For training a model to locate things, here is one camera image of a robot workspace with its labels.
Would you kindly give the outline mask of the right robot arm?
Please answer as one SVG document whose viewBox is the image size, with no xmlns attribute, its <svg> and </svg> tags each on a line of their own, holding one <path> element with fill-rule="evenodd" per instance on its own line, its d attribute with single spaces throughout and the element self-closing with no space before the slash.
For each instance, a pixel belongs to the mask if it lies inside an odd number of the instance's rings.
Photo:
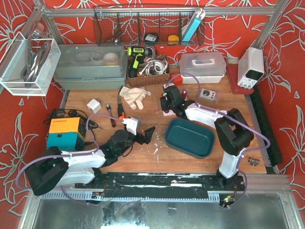
<svg viewBox="0 0 305 229">
<path fill-rule="evenodd" d="M 179 118 L 196 121 L 216 130 L 224 150 L 221 165 L 216 171 L 217 182 L 222 188 L 232 184 L 238 176 L 242 155 L 254 138 L 241 112 L 235 108 L 220 111 L 194 100 L 185 100 L 178 87 L 172 83 L 163 86 L 160 102 L 164 112 L 173 111 Z"/>
</svg>

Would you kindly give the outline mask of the bagged white control box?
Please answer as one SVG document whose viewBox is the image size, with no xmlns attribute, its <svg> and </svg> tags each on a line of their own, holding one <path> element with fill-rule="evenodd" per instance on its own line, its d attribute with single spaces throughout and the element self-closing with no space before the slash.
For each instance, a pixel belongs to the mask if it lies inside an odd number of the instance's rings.
<svg viewBox="0 0 305 229">
<path fill-rule="evenodd" d="M 213 103 L 217 103 L 219 100 L 219 93 L 217 91 L 201 88 L 199 98 Z"/>
</svg>

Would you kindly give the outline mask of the orange black handled screwdriver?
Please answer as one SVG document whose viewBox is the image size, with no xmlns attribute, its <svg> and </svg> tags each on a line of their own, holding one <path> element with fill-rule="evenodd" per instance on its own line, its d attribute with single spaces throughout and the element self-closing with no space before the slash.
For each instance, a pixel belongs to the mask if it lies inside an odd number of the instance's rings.
<svg viewBox="0 0 305 229">
<path fill-rule="evenodd" d="M 117 108 L 118 118 L 120 120 L 123 120 L 125 118 L 125 112 L 124 112 L 124 109 L 123 109 L 123 105 L 122 105 L 120 95 L 117 96 L 117 102 L 118 102 L 118 108 Z"/>
</svg>

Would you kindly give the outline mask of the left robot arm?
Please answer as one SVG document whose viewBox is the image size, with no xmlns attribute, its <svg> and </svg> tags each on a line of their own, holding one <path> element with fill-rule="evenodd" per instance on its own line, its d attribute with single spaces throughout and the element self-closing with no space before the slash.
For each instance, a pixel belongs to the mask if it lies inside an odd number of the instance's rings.
<svg viewBox="0 0 305 229">
<path fill-rule="evenodd" d="M 25 173 L 30 187 L 34 195 L 42 196 L 58 186 L 89 184 L 100 176 L 99 168 L 108 167 L 119 157 L 127 156 L 134 143 L 149 144 L 154 131 L 154 126 L 143 134 L 121 129 L 98 149 L 88 151 L 61 151 L 52 146 L 41 157 L 26 165 Z"/>
</svg>

